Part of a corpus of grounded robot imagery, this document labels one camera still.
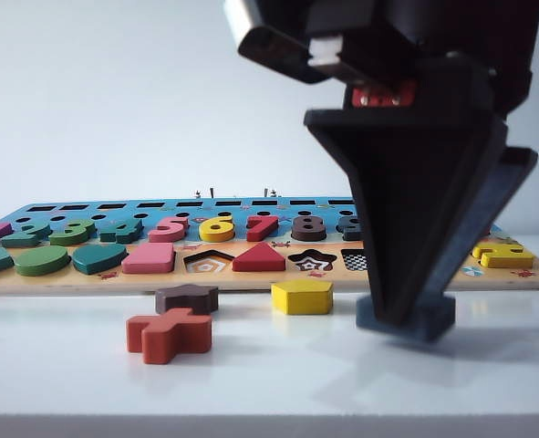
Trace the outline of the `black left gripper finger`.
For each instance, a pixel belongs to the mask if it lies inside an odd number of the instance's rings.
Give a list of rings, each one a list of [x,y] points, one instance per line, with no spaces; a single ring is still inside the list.
[[[315,109],[310,132],[347,174],[370,293],[360,327],[448,327],[454,301],[426,282],[464,209],[506,147],[488,70],[465,56],[426,59],[407,107]]]

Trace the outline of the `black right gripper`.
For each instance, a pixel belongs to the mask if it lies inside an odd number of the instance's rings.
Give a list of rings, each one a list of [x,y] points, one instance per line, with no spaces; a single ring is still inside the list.
[[[343,57],[391,87],[426,59],[456,52],[490,70],[494,110],[506,117],[529,93],[536,39],[534,1],[365,1],[343,34]]]

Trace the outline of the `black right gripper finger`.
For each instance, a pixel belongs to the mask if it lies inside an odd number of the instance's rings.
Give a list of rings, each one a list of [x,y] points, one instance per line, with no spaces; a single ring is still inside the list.
[[[443,295],[457,269],[474,245],[490,230],[494,219],[510,201],[538,160],[536,151],[522,147],[507,147],[487,180],[464,209],[454,232],[441,251],[426,282],[426,298]]]

